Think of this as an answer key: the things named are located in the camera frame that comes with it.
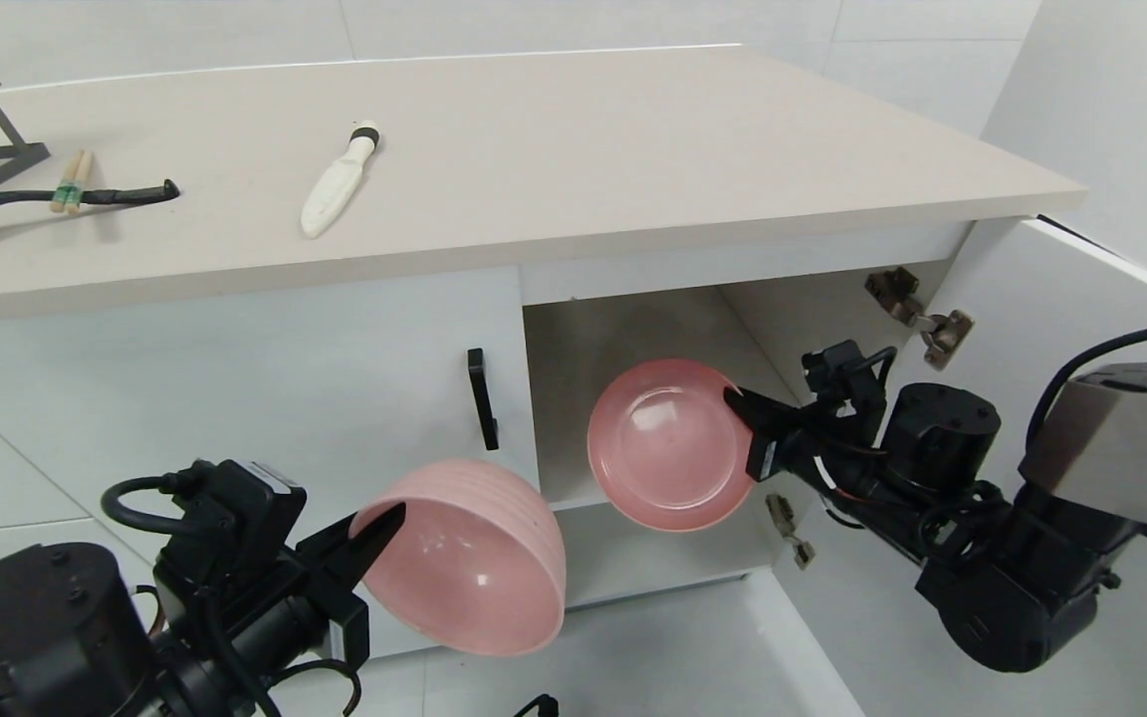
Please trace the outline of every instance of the black wire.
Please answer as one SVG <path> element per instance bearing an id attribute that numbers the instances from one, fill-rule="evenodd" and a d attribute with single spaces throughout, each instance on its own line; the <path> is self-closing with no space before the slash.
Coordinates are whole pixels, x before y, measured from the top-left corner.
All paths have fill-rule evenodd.
<path id="1" fill-rule="evenodd" d="M 846 450 L 849 453 L 857 453 L 858 455 L 887 455 L 887 450 L 882 449 L 867 449 L 865 445 L 856 445 L 855 443 L 848 443 L 843 439 L 837 439 L 826 432 L 825 428 L 817 427 L 816 423 L 810 421 L 801 421 L 803 423 L 804 430 L 809 431 L 810 436 L 816 437 L 816 439 L 821 441 L 827 445 L 833 445 L 835 449 Z"/>
<path id="2" fill-rule="evenodd" d="M 290 680 L 294 676 L 299 676 L 310 670 L 331 670 L 334 672 L 341 673 L 341 676 L 348 677 L 351 680 L 351 699 L 348 700 L 348 704 L 343 708 L 343 717 L 350 716 L 357 709 L 357 704 L 360 702 L 360 677 L 357 676 L 357 671 L 353 668 L 348 668 L 348 663 L 343 660 L 313 660 L 311 662 L 304 662 L 301 664 L 295 664 L 295 667 L 287 668 L 281 672 L 273 676 L 273 681 L 270 683 L 270 688 L 282 684 L 286 680 Z"/>
<path id="3" fill-rule="evenodd" d="M 855 530 L 855 531 L 864 531 L 865 530 L 865 525 L 863 525 L 860 523 L 855 523 L 852 521 L 849 521 L 846 517 L 838 516 L 838 513 L 834 513 L 833 509 L 829 509 L 829 505 L 825 505 L 824 508 L 826 511 L 826 514 L 829 516 L 829 519 L 832 519 L 832 521 L 835 521 L 840 525 L 843 525 L 845 528 L 851 528 L 851 530 Z"/>
<path id="4" fill-rule="evenodd" d="M 50 201 L 55 192 L 18 190 L 0 192 L 0 206 L 15 201 Z M 81 194 L 79 203 L 101 205 L 124 205 L 124 208 L 142 208 L 156 204 L 158 201 L 170 201 L 179 196 L 179 187 L 171 180 L 164 180 L 162 186 L 150 186 L 146 189 L 92 189 Z"/>
<path id="5" fill-rule="evenodd" d="M 158 605 L 158 609 L 156 609 L 154 615 L 154 625 L 149 626 L 149 637 L 153 637 L 156 632 L 158 632 L 158 630 L 162 630 L 162 624 L 165 622 L 165 614 L 162 610 L 162 598 L 158 594 L 158 589 L 154 585 L 135 585 L 135 594 L 151 594 L 154 595 L 154 600 L 156 600 L 156 605 Z"/>
<path id="6" fill-rule="evenodd" d="M 961 563 L 967 562 L 970 558 L 982 553 L 986 544 L 970 545 L 963 553 L 958 555 L 942 553 L 941 546 L 936 544 L 936 540 L 928 537 L 928 530 L 933 527 L 933 523 L 941 521 L 942 517 L 959 523 L 960 517 L 966 516 L 966 514 L 1006 507 L 1007 504 L 1002 500 L 1001 493 L 994 493 L 989 490 L 989 486 L 974 486 L 970 489 L 968 498 L 933 505 L 931 508 L 924 509 L 914 525 L 915 540 L 919 541 L 919 548 L 923 551 L 924 556 L 939 560 L 939 562 L 945 562 L 947 566 L 961 566 Z"/>
<path id="7" fill-rule="evenodd" d="M 226 668 L 233 679 L 237 680 L 237 685 L 241 685 L 245 695 L 255 700 L 256 707 L 264 712 L 264 717 L 282 717 L 281 709 L 278 709 L 273 699 L 268 697 L 268 691 L 264 689 L 264 685 L 260 685 L 259 677 L 251 673 L 241 654 L 237 654 L 233 644 L 228 641 L 228 636 L 224 634 L 224 623 L 219 618 L 219 605 L 216 602 L 213 586 L 204 590 L 206 594 L 201 599 L 204 607 L 203 622 L 206 624 L 206 631 L 210 636 L 210 647 L 214 649 L 214 658 Z"/>
<path id="8" fill-rule="evenodd" d="M 1077 372 L 1084 364 L 1100 359 L 1101 356 L 1106 353 L 1124 349 L 1124 346 L 1144 343 L 1146 341 L 1147 329 L 1128 333 L 1123 336 L 1116 336 L 1116 338 L 1092 345 L 1091 349 L 1075 356 L 1068 364 L 1062 366 L 1060 371 L 1052 376 L 1052 381 L 1048 382 L 1046 389 L 1043 390 L 1043 396 L 1039 397 L 1038 404 L 1033 407 L 1033 414 L 1030 416 L 1030 427 L 1024 431 L 1025 450 L 1031 449 L 1033 445 L 1035 436 L 1038 436 L 1038 430 L 1041 430 L 1043 422 L 1046 421 L 1047 418 L 1047 412 L 1052 411 L 1052 404 L 1055 403 L 1055 398 L 1060 395 L 1061 388 L 1063 388 L 1066 382 L 1069 381 L 1069 377 L 1074 375 L 1074 372 Z"/>
<path id="9" fill-rule="evenodd" d="M 835 521 L 836 523 L 838 523 L 840 525 L 843 525 L 845 528 L 851 528 L 851 530 L 855 530 L 855 531 L 864 531 L 865 530 L 865 525 L 863 525 L 860 523 L 857 523 L 855 521 L 849 521 L 846 517 L 841 516 L 841 514 L 838 514 L 838 512 L 836 512 L 836 509 L 833 509 L 832 507 L 829 507 L 829 500 L 826 499 L 826 494 L 818 493 L 817 496 L 820 498 L 820 507 L 822 507 L 822 509 L 826 512 L 826 514 L 829 516 L 829 519 L 832 519 L 832 521 Z"/>
<path id="10" fill-rule="evenodd" d="M 110 486 L 101 494 L 100 507 L 106 516 L 116 523 L 122 523 L 138 531 L 149 533 L 161 533 L 169 536 L 188 536 L 195 539 L 217 539 L 226 536 L 223 528 L 208 525 L 195 521 L 181 521 L 178 517 L 154 516 L 154 514 L 141 513 L 139 509 L 127 508 L 119 500 L 124 494 L 136 493 L 140 490 L 161 490 L 171 486 L 171 481 L 165 476 L 151 476 L 146 478 L 132 478 L 119 482 Z"/>

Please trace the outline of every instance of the metal hinge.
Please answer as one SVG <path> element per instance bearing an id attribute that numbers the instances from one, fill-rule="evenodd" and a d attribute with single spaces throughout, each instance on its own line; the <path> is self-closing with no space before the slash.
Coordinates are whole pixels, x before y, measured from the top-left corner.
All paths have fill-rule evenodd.
<path id="1" fill-rule="evenodd" d="M 764 501 L 768 507 L 768 516 L 773 517 L 773 525 L 778 528 L 778 533 L 790 544 L 791 553 L 796 555 L 796 566 L 801 570 L 809 567 L 813 558 L 817 558 L 817 548 L 809 540 L 796 536 L 796 511 L 790 507 L 790 501 L 775 493 L 768 494 Z"/>
<path id="2" fill-rule="evenodd" d="M 928 344 L 923 360 L 937 371 L 950 364 L 975 324 L 973 318 L 959 310 L 949 314 L 927 313 L 923 301 L 914 295 L 919 290 L 919 276 L 911 274 L 905 267 L 866 276 L 865 290 L 879 301 L 888 317 L 919 332 L 924 344 Z"/>

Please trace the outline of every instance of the pink plastic bowl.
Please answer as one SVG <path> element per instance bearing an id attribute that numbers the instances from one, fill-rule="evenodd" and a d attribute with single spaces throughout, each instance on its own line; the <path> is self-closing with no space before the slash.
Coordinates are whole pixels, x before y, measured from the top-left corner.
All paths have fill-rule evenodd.
<path id="1" fill-rule="evenodd" d="M 537 490 L 484 460 L 442 460 L 357 513 L 350 535 L 401 501 L 405 525 L 365 577 L 389 613 L 463 653 L 514 656 L 555 639 L 564 540 Z"/>
<path id="2" fill-rule="evenodd" d="M 733 382 L 713 368 L 665 358 L 631 368 L 592 410 L 586 452 L 610 502 L 660 531 L 696 531 L 750 494 L 751 430 L 724 404 Z"/>

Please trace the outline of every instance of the door handle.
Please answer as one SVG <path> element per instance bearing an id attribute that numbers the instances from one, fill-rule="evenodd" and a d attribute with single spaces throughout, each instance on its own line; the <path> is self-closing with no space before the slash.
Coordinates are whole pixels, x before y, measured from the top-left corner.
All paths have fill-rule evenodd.
<path id="1" fill-rule="evenodd" d="M 490 385 L 486 384 L 486 353 L 481 349 L 468 350 L 468 380 L 471 381 L 471 396 L 477 399 L 477 418 L 486 450 L 498 450 L 498 421 L 493 418 Z"/>

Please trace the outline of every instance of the chopsticks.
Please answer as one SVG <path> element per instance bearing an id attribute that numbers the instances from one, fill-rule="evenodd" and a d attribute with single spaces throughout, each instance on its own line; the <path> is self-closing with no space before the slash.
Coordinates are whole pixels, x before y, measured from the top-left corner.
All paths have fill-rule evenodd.
<path id="1" fill-rule="evenodd" d="M 87 187 L 87 179 L 92 173 L 91 150 L 80 149 L 64 167 L 64 174 L 60 178 L 60 186 L 55 194 L 50 195 L 49 209 L 52 213 L 69 212 L 77 215 L 83 203 L 83 190 Z"/>

